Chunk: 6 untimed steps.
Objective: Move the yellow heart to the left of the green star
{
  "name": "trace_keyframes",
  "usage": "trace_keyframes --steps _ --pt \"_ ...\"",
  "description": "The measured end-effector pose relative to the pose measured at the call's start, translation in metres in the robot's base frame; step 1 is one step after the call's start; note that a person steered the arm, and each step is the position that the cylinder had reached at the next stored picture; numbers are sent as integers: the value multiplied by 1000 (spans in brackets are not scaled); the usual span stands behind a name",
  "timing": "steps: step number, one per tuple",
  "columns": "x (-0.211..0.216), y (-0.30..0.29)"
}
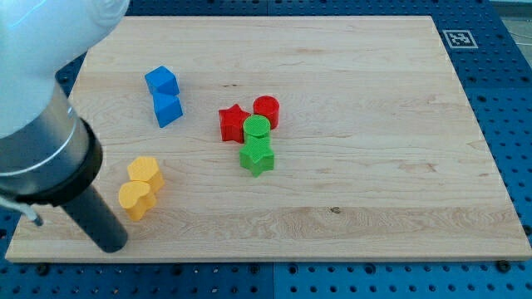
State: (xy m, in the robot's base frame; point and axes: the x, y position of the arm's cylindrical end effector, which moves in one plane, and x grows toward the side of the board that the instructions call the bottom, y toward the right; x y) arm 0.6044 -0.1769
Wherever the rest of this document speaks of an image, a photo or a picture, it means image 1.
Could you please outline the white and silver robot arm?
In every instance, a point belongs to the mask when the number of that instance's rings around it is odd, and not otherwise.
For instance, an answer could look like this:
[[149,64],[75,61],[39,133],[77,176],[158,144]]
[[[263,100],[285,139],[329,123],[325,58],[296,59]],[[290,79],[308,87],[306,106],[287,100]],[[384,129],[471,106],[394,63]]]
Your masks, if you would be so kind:
[[33,205],[61,207],[103,251],[127,232],[93,188],[103,150],[56,73],[107,37],[126,0],[1,3],[1,205],[37,226]]

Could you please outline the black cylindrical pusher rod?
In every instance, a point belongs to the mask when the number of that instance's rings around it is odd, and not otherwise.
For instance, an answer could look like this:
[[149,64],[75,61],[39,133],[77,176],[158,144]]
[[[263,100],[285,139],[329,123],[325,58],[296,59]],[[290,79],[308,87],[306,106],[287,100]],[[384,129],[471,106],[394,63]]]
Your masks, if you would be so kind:
[[92,185],[61,208],[103,252],[126,245],[126,229]]

